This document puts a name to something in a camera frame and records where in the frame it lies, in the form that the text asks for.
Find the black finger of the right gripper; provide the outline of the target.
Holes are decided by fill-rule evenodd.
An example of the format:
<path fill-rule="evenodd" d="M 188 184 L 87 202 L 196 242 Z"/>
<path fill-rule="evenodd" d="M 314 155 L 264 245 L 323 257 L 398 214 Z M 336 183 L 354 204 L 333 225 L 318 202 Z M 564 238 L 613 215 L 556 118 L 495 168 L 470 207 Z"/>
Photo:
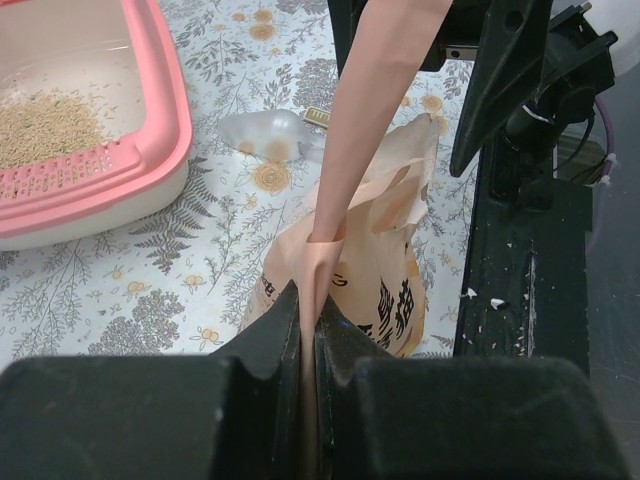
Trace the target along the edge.
<path fill-rule="evenodd" d="M 351 49 L 366 0 L 328 0 L 338 76 L 341 76 Z"/>

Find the clear plastic litter scoop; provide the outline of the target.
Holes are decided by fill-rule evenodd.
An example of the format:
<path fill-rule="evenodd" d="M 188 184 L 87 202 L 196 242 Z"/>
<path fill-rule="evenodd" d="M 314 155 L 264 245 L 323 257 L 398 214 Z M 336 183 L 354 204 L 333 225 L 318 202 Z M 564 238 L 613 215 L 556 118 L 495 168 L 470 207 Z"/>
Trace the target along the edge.
<path fill-rule="evenodd" d="M 264 110 L 229 115 L 217 123 L 220 139 L 243 154 L 272 163 L 300 158 L 321 163 L 325 140 L 296 113 Z"/>

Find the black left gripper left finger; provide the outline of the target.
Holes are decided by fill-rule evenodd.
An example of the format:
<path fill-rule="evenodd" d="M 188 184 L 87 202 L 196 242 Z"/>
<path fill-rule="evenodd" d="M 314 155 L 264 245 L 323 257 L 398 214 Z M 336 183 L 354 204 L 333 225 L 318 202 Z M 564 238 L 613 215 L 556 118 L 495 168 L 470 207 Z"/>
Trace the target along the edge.
<path fill-rule="evenodd" d="M 210 355 L 40 357 L 1 376 L 5 479 L 292 479 L 298 291 Z"/>

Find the peach cat litter bag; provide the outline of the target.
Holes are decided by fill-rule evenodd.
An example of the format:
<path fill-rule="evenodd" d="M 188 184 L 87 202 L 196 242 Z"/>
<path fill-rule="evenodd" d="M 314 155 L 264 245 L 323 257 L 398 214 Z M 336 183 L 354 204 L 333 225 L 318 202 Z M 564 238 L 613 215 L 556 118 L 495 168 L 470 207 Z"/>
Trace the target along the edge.
<path fill-rule="evenodd" d="M 298 289 L 300 437 L 296 473 L 319 473 L 315 331 L 327 300 L 383 351 L 422 337 L 425 289 L 411 239 L 426 214 L 439 127 L 391 121 L 450 9 L 447 1 L 370 1 L 332 104 L 318 184 L 265 257 L 242 328 L 265 322 L 285 285 Z"/>

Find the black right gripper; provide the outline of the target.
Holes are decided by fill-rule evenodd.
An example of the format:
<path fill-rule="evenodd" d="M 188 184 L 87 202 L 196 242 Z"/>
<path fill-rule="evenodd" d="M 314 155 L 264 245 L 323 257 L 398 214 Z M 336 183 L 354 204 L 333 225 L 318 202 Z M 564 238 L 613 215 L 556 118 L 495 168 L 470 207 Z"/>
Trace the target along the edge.
<path fill-rule="evenodd" d="M 425 60 L 427 72 L 448 60 L 474 68 L 460 112 L 449 171 L 461 175 L 484 143 L 528 101 L 562 87 L 601 93 L 614 84 L 613 31 L 598 33 L 586 16 L 592 6 L 557 15 L 552 3 L 456 1 Z"/>

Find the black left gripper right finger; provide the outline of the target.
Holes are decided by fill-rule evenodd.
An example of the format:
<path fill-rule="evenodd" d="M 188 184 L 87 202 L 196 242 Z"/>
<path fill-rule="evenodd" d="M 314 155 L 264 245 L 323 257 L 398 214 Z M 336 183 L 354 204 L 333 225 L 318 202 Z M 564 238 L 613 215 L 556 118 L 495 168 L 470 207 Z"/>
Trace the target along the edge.
<path fill-rule="evenodd" d="M 324 479 L 626 479 L 585 375 L 558 359 L 399 359 L 327 301 L 315 334 Z"/>

